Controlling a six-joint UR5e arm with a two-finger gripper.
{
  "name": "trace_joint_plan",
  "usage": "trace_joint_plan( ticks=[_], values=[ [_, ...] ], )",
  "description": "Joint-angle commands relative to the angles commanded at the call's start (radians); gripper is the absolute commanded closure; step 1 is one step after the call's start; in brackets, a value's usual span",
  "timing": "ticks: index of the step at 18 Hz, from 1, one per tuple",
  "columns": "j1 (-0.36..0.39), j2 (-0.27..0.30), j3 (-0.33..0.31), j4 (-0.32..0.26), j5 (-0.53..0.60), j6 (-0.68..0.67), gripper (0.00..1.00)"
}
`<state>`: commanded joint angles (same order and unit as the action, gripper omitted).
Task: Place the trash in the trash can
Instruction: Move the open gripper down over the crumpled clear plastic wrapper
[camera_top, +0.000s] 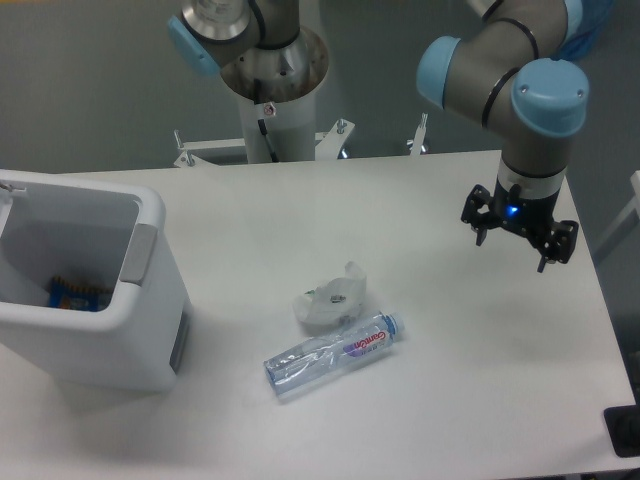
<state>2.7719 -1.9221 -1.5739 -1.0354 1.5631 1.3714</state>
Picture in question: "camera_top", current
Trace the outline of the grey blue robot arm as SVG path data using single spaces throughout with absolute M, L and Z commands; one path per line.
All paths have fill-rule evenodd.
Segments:
M 558 58 L 583 18 L 579 1 L 489 1 L 470 41 L 443 36 L 423 53 L 418 93 L 499 135 L 493 190 L 476 186 L 461 219 L 478 242 L 501 228 L 525 238 L 543 264 L 566 263 L 579 226 L 553 217 L 582 128 L 589 82 Z M 186 1 L 167 24 L 182 58 L 220 76 L 236 96 L 252 163 L 319 158 L 315 95 L 328 72 L 322 39 L 300 21 L 295 1 Z

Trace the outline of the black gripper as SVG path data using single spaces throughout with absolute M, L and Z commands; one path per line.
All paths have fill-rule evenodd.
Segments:
M 540 254 L 538 273 L 549 263 L 566 264 L 576 248 L 579 223 L 553 219 L 563 181 L 563 170 L 547 177 L 532 177 L 501 162 L 494 197 L 476 184 L 465 200 L 461 221 L 475 232 L 477 246 L 500 222 L 503 229 L 526 238 Z

